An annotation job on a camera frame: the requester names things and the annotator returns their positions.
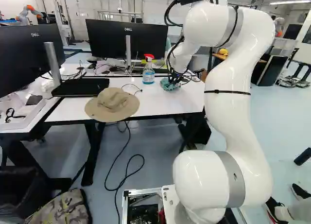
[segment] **beige hat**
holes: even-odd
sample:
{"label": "beige hat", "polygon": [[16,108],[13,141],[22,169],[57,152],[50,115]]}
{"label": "beige hat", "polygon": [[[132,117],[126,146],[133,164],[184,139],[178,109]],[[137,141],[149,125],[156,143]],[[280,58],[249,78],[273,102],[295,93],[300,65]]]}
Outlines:
{"label": "beige hat", "polygon": [[109,87],[88,101],[84,110],[88,116],[97,121],[116,122],[132,116],[138,108],[137,97],[120,88]]}

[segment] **sneaker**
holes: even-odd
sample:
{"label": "sneaker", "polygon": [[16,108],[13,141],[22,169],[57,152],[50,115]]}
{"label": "sneaker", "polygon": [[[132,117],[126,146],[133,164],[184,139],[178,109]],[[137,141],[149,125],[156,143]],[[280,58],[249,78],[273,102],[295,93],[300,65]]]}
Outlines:
{"label": "sneaker", "polygon": [[306,190],[303,190],[300,186],[298,186],[297,184],[292,184],[291,186],[291,190],[294,194],[294,196],[297,198],[297,200],[304,200],[307,199],[309,197],[311,197],[310,193],[307,193]]}
{"label": "sneaker", "polygon": [[284,204],[276,202],[276,200],[273,199],[272,197],[270,197],[270,199],[265,204],[266,204],[265,206],[266,206],[268,216],[269,216],[271,223],[273,223],[273,224],[287,224],[288,223],[285,221],[280,221],[275,216],[275,208],[277,206],[285,206]]}

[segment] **black monitor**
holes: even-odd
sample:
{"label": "black monitor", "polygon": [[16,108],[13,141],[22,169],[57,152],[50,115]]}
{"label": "black monitor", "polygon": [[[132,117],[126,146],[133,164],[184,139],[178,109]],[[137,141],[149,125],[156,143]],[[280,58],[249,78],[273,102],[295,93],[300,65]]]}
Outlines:
{"label": "black monitor", "polygon": [[126,58],[125,36],[131,36],[131,58],[152,54],[164,58],[168,26],[86,19],[92,55],[101,58]]}
{"label": "black monitor", "polygon": [[65,61],[57,24],[0,27],[0,98],[50,71],[44,42],[53,42],[58,65]]}

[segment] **yellow hard hat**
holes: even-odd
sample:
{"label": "yellow hard hat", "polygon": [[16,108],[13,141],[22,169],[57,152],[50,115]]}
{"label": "yellow hard hat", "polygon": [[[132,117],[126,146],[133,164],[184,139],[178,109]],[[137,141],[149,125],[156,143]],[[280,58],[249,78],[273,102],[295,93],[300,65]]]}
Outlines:
{"label": "yellow hard hat", "polygon": [[218,52],[218,54],[221,54],[221,55],[228,55],[229,52],[226,48],[221,48]]}

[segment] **white robotic arm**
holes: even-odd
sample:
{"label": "white robotic arm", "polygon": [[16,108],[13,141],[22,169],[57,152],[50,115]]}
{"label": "white robotic arm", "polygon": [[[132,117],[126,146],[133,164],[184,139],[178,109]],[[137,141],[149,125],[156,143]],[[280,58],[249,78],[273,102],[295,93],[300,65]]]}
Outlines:
{"label": "white robotic arm", "polygon": [[197,224],[217,223],[226,207],[261,205],[272,193],[272,176],[250,123],[250,79],[272,44],[275,27],[266,13],[200,0],[183,25],[184,42],[171,53],[185,72],[200,46],[229,47],[230,55],[205,82],[205,111],[226,138],[225,152],[185,151],[173,164],[176,193]]}

